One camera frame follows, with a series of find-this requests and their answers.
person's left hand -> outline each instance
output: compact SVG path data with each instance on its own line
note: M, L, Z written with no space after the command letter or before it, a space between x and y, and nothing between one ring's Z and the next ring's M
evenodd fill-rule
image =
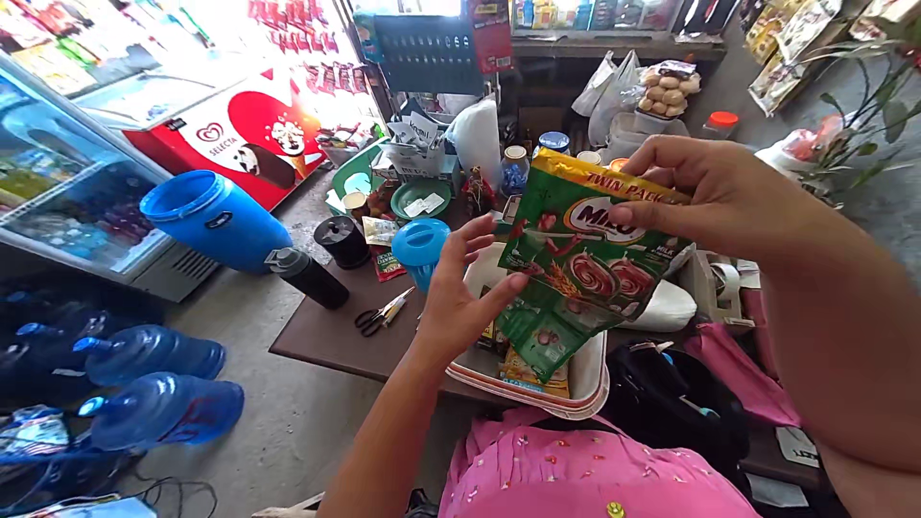
M495 221L487 214L448 236L410 346L415 359L440 369L448 367L528 284L528 276L514 273L481 299L472 296L464 285L464 266L476 261L481 248L493 244L494 229Z

hanging snack sachet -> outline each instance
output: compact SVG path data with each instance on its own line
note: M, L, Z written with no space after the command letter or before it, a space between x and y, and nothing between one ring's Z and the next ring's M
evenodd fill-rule
M631 200L691 201L545 147L530 165L499 267L527 273L531 282L496 324L543 383L589 338L635 320L671 260L690 244L611 223L608 210Z

green tray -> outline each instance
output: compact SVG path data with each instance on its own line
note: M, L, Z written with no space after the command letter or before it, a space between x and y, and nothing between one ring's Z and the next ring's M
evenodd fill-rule
M444 202L441 205L432 209L432 212L422 212L415 218L410 218L406 215L404 209L406 206L414 202L419 198L428 197L432 193L437 193L439 196L444 198ZM393 212L396 213L401 219L425 219L425 218L437 218L439 214L444 212L448 208L448 203L451 201L451 187L447 182L441 180L435 180L434 178L420 178L418 180L411 180L407 183L401 185L395 193L393 193L393 198L391 198L391 208Z

concrete floor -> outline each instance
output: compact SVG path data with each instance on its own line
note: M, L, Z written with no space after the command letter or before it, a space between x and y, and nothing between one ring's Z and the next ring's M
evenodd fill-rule
M313 243L312 231L329 216L323 199L331 179L332 172L314 173L274 211L295 244L323 262L330 256ZM302 298L278 277L222 269L175 309L170 326L227 348L219 379L241 384L246 405L226 437L150 452L138 467L143 476L209 482L219 500L215 516L222 518L294 505L325 490L383 385L268 352ZM479 411L473 402L439 401L417 479L432 500L440 499L455 442ZM126 484L140 490L149 483ZM188 492L182 516L205 517L210 498ZM177 497L175 489L164 491L160 516L177 515Z

pink shirt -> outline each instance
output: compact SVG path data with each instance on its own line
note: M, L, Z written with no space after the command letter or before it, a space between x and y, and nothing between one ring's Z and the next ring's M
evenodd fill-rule
M654 450L605 431L531 426L548 417L523 406L502 421L475 421L451 459L439 518L758 516L697 453Z

